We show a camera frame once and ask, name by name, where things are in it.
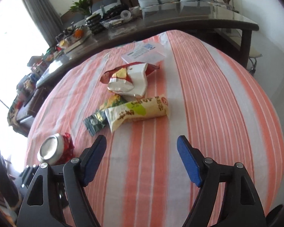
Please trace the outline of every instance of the coffee table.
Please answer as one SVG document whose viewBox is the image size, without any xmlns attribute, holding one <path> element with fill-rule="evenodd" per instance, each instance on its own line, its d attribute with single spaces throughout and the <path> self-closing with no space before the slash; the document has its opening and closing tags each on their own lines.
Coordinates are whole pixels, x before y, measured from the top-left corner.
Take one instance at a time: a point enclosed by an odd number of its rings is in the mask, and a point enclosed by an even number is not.
<svg viewBox="0 0 284 227">
<path fill-rule="evenodd" d="M 252 31 L 259 30 L 257 23 L 207 2 L 170 3 L 142 9 L 141 18 L 92 35 L 77 48 L 53 61 L 37 82 L 37 88 L 54 87 L 70 69 L 105 49 L 140 41 L 168 30 L 216 28 L 242 30 L 242 41 L 236 60 L 246 68 Z"/>
</svg>

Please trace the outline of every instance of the tiled floor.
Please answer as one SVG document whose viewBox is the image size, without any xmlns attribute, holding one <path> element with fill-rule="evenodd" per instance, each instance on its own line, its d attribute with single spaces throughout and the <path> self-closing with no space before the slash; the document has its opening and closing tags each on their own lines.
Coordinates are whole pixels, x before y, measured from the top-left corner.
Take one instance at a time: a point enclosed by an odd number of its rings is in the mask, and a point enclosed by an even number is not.
<svg viewBox="0 0 284 227">
<path fill-rule="evenodd" d="M 273 103 L 284 135 L 284 53 L 259 32 L 253 33 L 251 44 L 263 55 L 258 59 L 254 77 Z M 284 203 L 284 176 L 272 208 L 282 203 Z"/>
</svg>

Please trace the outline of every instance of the striped tablecloth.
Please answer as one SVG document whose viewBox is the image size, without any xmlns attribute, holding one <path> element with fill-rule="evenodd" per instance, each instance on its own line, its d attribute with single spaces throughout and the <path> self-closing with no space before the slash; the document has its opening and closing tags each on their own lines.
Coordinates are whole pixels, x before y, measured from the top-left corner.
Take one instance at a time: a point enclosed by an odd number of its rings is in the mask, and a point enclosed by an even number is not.
<svg viewBox="0 0 284 227">
<path fill-rule="evenodd" d="M 181 31 L 145 40 L 164 45 L 167 57 L 148 76 L 146 97 L 165 94 L 170 118 L 127 123 L 107 138 L 107 150 L 95 180 L 85 188 L 102 226 L 182 226 L 197 196 L 176 150 L 185 135 L 193 147 L 216 162 L 242 162 L 259 193 L 265 213 L 284 172 L 284 140 L 276 112 L 259 84 L 224 53 Z M 123 65 L 121 55 L 140 45 L 105 50 L 70 70 L 50 93 L 28 136 L 27 164 L 38 163 L 46 137 L 69 132 L 75 154 L 95 140 L 83 119 L 111 93 L 99 78 Z M 210 225 L 223 197 L 219 188 Z M 70 211 L 67 223 L 74 226 Z"/>
</svg>

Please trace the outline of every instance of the yellow snack wrapper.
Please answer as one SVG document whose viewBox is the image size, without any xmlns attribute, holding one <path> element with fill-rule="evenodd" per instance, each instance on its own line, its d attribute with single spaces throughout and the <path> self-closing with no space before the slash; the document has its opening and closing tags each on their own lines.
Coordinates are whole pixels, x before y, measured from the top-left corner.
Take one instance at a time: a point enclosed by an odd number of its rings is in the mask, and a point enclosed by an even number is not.
<svg viewBox="0 0 284 227">
<path fill-rule="evenodd" d="M 168 116 L 168 102 L 164 95 L 143 98 L 117 107 L 107 108 L 105 114 L 111 132 L 114 132 L 121 124 L 126 122 Z"/>
</svg>

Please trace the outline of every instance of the gray curtain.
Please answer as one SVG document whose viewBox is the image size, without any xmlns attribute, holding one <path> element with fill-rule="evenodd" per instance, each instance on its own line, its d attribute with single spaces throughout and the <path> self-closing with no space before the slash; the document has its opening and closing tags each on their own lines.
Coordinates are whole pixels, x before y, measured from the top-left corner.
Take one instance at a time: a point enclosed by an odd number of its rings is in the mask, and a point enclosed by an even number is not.
<svg viewBox="0 0 284 227">
<path fill-rule="evenodd" d="M 49 46 L 57 44 L 56 36 L 62 32 L 62 22 L 49 0 L 22 0 L 35 25 Z"/>
</svg>

